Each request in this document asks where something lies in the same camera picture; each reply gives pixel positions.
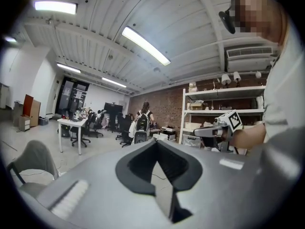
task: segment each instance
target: headphones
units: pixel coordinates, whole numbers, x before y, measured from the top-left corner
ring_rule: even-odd
[[[218,15],[221,19],[221,21],[224,23],[224,26],[225,28],[231,33],[231,34],[234,34],[235,33],[235,27],[234,27],[234,24],[233,24],[233,21],[232,21],[232,18],[230,17],[230,9],[231,9],[231,6],[232,6],[232,1],[234,0],[231,0],[231,5],[230,7],[225,11],[225,12],[219,12]]]

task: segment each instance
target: white lampshade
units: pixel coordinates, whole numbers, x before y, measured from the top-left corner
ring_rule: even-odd
[[[237,71],[235,71],[233,73],[233,76],[234,76],[234,81],[235,82],[239,82],[241,80],[240,75],[239,75],[239,73]]]
[[[257,72],[255,73],[255,76],[257,77],[257,79],[258,79],[258,78],[261,78],[261,77],[262,77],[262,73],[260,73],[259,71],[257,71]]]
[[[225,84],[230,84],[231,83],[231,79],[227,74],[223,74],[221,77],[221,84],[225,85]]]

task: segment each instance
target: gray floor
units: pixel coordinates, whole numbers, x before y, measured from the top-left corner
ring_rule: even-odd
[[[1,154],[5,165],[18,157],[30,140],[40,140],[49,148],[57,169],[63,175],[64,172],[91,156],[121,149],[120,141],[115,140],[117,133],[100,130],[104,137],[90,137],[91,143],[87,147],[82,146],[81,155],[78,155],[78,145],[72,147],[69,138],[62,138],[63,153],[61,153],[59,151],[57,128],[57,121],[50,120],[48,125],[39,125],[26,132],[17,132],[18,128],[13,127],[12,122],[1,122]],[[164,213],[168,215],[173,188],[158,163],[154,168],[153,174],[155,176],[152,176],[152,184],[156,186],[157,203]],[[52,175],[47,172],[41,173],[40,170],[23,171],[22,177],[26,182],[37,182],[46,185],[52,182]],[[16,185],[20,185],[16,176],[13,176],[13,178]]]

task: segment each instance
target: white t-shirt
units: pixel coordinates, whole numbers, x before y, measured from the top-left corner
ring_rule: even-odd
[[[264,142],[291,127],[305,126],[305,52],[290,23],[280,58],[271,69],[264,92]]]

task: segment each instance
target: shelf post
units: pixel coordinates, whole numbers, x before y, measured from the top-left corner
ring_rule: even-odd
[[[180,126],[180,134],[179,134],[179,144],[182,141],[182,134],[184,128],[184,113],[185,112],[185,88],[183,88],[183,98],[182,98],[182,114],[181,114],[181,126]]]

